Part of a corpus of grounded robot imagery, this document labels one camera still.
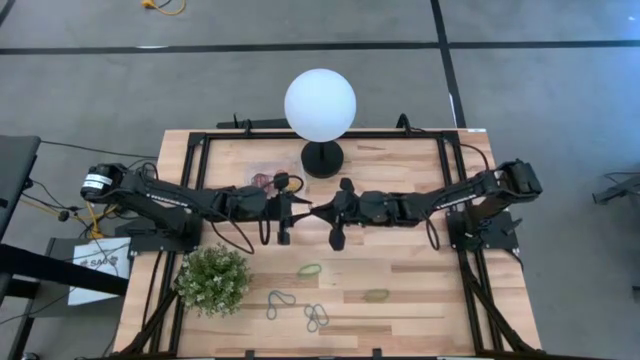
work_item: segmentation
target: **white paper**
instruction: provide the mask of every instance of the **white paper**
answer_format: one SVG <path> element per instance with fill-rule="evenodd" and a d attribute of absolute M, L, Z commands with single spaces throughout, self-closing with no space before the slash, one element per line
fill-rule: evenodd
<path fill-rule="evenodd" d="M 129 278 L 130 261 L 127 258 L 131 238 L 111 238 L 96 240 L 87 245 L 76 246 L 73 250 L 73 263 L 94 269 L 103 273 Z M 69 305 L 81 305 L 90 302 L 110 299 L 118 295 L 100 291 L 76 288 L 69 293 Z"/>

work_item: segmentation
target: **green rubber band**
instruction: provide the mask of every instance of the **green rubber band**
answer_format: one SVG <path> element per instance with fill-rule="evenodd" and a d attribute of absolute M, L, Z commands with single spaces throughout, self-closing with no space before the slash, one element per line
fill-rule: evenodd
<path fill-rule="evenodd" d="M 298 270 L 298 277 L 310 277 L 316 276 L 320 274 L 322 271 L 322 266 L 320 264 L 309 264 L 305 265 Z"/>
<path fill-rule="evenodd" d="M 365 302 L 384 302 L 389 298 L 391 292 L 387 289 L 373 289 L 364 293 L 362 297 Z"/>

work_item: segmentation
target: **black metal frame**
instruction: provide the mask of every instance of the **black metal frame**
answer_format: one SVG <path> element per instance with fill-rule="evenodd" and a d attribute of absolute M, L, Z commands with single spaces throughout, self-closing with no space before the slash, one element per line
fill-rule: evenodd
<path fill-rule="evenodd" d="M 200 161 L 198 164 L 196 189 L 201 189 L 204 186 L 204 179 L 207 171 L 207 162 L 210 153 L 210 144 L 213 140 L 237 140 L 237 139 L 300 139 L 300 137 L 293 131 L 269 131 L 269 132 L 256 132 L 252 131 L 251 121 L 245 121 L 243 123 L 244 131 L 238 132 L 216 132 L 216 133 L 191 133 L 189 136 L 189 142 L 187 146 L 187 153 L 185 157 L 185 163 L 182 171 L 181 184 L 187 186 L 189 183 L 189 174 L 194 162 L 195 148 L 198 145 L 202 146 L 200 155 Z M 409 120 L 403 114 L 400 116 L 396 125 L 398 130 L 389 131 L 367 131 L 367 130 L 352 130 L 345 133 L 342 139 L 434 139 L 438 147 L 438 153 L 440 157 L 440 163 L 443 172 L 443 178 L 445 185 L 453 184 L 451 171 L 449 169 L 449 159 L 446 151 L 446 142 L 449 142 L 453 148 L 454 158 L 456 162 L 456 168 L 458 177 L 466 179 L 466 170 L 464 167 L 464 161 L 462 157 L 462 149 L 459 145 L 459 134 L 457 130 L 440 130 L 440 131 L 414 131 L 409 124 Z M 471 327 L 471 335 L 473 339 L 473 346 L 476 355 L 487 354 L 482 340 L 482 334 L 480 329 L 480 323 L 478 320 L 478 311 L 476 308 L 475 298 L 478 297 L 483 306 L 487 309 L 487 314 L 490 323 L 491 339 L 493 343 L 494 355 L 502 353 L 504 347 L 502 345 L 502 336 L 504 336 L 509 344 L 515 351 L 528 351 L 532 356 L 547 356 L 546 354 L 535 351 L 526 345 L 508 325 L 504 317 L 500 314 L 499 310 L 493 305 L 493 298 L 491 294 L 491 285 L 489 282 L 489 275 L 487 272 L 486 261 L 482 249 L 475 251 L 476 266 L 480 281 L 476 279 L 471 271 L 469 260 L 466 250 L 457 249 L 458 260 L 460 265 L 460 274 L 463 279 L 463 290 L 465 293 L 465 302 L 467 306 L 467 312 L 469 315 L 469 324 Z M 175 263 L 175 253 L 169 253 L 167 263 L 165 264 L 165 272 L 162 278 L 162 289 L 160 293 L 160 299 L 162 300 L 166 295 L 170 293 L 170 284 L 172 281 L 173 267 Z M 171 338 L 169 342 L 169 353 L 177 354 L 178 345 L 180 341 L 180 333 L 182 328 L 184 308 L 182 302 L 178 297 L 176 304 L 176 311 L 173 317 Z M 159 326 L 156 328 L 152 337 L 150 352 L 157 353 L 158 345 L 160 342 L 160 329 L 162 328 L 162 320 L 160 320 Z"/>

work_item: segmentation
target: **green plant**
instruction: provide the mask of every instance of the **green plant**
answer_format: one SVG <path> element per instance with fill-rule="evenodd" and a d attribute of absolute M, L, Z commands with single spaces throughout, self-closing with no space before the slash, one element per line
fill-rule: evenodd
<path fill-rule="evenodd" d="M 247 259 L 217 244 L 185 255 L 175 287 L 187 309 L 197 309 L 199 316 L 225 316 L 240 309 L 250 281 Z"/>

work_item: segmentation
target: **label sticker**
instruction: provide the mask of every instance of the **label sticker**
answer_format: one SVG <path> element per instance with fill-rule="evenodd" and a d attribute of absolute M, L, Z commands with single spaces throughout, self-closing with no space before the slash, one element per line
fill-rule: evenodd
<path fill-rule="evenodd" d="M 96 174 L 88 174 L 86 178 L 84 178 L 85 181 L 97 181 L 97 182 L 101 182 L 103 184 L 107 184 L 107 185 L 111 185 L 111 183 L 113 182 L 113 180 L 109 179 L 108 177 L 102 176 L 102 175 L 96 175 Z"/>
<path fill-rule="evenodd" d="M 84 184 L 82 184 L 82 187 L 92 187 L 94 189 L 100 189 L 100 190 L 102 190 L 103 186 L 104 186 L 103 183 L 99 183 L 97 181 L 85 181 Z"/>

